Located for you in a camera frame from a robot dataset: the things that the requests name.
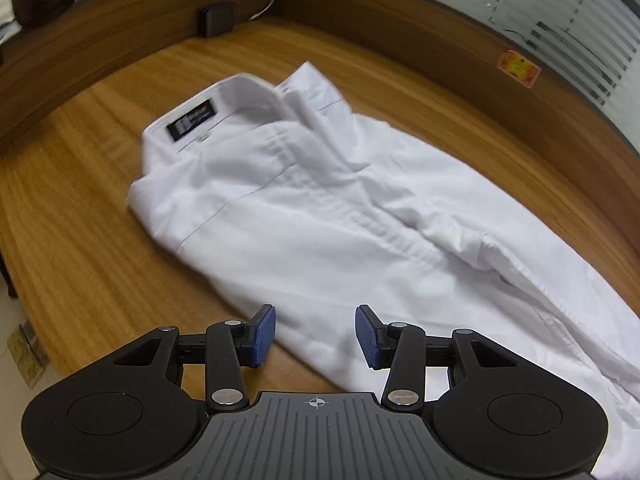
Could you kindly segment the black wall socket box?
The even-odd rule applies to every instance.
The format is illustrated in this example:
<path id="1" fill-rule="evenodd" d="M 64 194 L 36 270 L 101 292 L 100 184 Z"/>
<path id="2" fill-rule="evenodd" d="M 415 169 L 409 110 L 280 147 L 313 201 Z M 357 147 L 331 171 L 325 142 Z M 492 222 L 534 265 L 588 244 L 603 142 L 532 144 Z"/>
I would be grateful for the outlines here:
<path id="1" fill-rule="evenodd" d="M 196 10 L 196 36 L 212 38 L 231 32 L 234 27 L 235 4 L 218 1 Z"/>

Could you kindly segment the frosted glass partition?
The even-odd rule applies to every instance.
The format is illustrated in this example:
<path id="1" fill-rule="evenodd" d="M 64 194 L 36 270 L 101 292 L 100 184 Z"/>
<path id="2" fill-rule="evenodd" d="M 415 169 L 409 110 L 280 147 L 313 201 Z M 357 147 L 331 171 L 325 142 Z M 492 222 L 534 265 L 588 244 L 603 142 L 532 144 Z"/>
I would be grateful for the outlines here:
<path id="1" fill-rule="evenodd" d="M 639 143 L 639 0 L 280 0 L 289 18 L 381 51 L 521 131 L 562 119 Z M 541 68 L 533 88 L 498 69 Z"/>

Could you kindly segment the red yellow sticker label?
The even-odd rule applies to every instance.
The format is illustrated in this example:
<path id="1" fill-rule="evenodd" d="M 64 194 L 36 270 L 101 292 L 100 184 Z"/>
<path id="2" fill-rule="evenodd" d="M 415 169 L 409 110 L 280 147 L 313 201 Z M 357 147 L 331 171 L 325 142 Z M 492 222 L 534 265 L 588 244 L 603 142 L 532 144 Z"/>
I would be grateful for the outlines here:
<path id="1" fill-rule="evenodd" d="M 498 59 L 497 67 L 526 88 L 533 88 L 541 68 L 514 50 L 506 50 Z"/>

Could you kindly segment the white collared shirt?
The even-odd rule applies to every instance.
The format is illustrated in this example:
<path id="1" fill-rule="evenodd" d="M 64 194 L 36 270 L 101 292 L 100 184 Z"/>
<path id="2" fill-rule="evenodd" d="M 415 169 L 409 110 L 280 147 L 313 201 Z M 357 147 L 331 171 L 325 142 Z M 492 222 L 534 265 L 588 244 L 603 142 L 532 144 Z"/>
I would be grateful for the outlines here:
<path id="1" fill-rule="evenodd" d="M 464 162 L 355 113 L 313 65 L 221 80 L 142 133 L 131 211 L 245 315 L 347 391 L 380 391 L 356 307 L 436 336 L 470 328 L 588 392 L 594 474 L 639 474 L 639 320 L 528 209 Z"/>

